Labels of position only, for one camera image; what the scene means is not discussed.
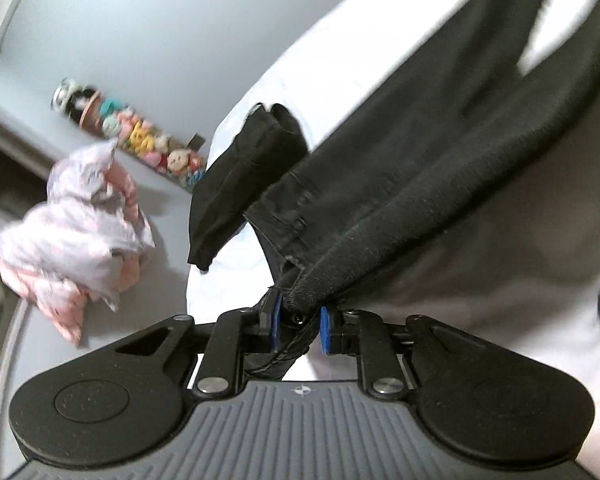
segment container of colorful toys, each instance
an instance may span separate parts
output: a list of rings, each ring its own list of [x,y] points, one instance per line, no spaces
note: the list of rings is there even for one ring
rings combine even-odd
[[[197,145],[195,149],[191,143],[184,145],[131,106],[106,97],[93,86],[64,79],[56,89],[51,107],[91,135],[118,139],[120,149],[189,192],[205,173],[205,162],[196,151],[204,142],[200,136],[192,141]]]

